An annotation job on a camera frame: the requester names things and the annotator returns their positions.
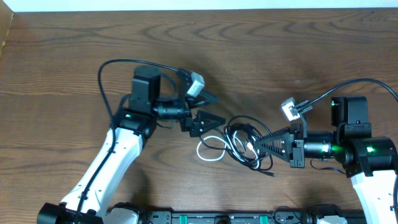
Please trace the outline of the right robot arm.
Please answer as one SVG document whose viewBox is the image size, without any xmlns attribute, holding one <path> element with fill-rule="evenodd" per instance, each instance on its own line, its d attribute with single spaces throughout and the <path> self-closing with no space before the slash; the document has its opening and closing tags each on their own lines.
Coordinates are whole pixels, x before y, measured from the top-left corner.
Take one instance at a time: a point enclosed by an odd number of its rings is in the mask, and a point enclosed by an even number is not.
<svg viewBox="0 0 398 224">
<path fill-rule="evenodd" d="M 351 180 L 367 223 L 397 221 L 397 149 L 387 137 L 372 136 L 368 101 L 364 96 L 331 99 L 334 131 L 309 131 L 305 113 L 312 105 L 282 103 L 291 125 L 254 142 L 259 152 L 267 152 L 303 168 L 306 159 L 335 159 Z"/>
</svg>

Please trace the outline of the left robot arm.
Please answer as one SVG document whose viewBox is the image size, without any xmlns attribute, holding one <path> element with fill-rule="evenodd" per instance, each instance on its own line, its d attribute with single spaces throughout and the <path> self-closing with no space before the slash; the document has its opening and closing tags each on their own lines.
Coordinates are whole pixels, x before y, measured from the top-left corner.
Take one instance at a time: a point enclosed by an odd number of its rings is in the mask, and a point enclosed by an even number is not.
<svg viewBox="0 0 398 224">
<path fill-rule="evenodd" d="M 134 69 L 132 91 L 111 115 L 110 129 L 94 161 L 59 204 L 45 203 L 37 223 L 144 223 L 139 212 L 124 206 L 109 208 L 111 199 L 132 162 L 141 154 L 158 121 L 178 122 L 183 132 L 198 138 L 225 123 L 215 114 L 193 108 L 217 102 L 205 91 L 201 75 L 184 69 L 182 80 L 170 98 L 160 97 L 161 65 L 143 63 Z"/>
</svg>

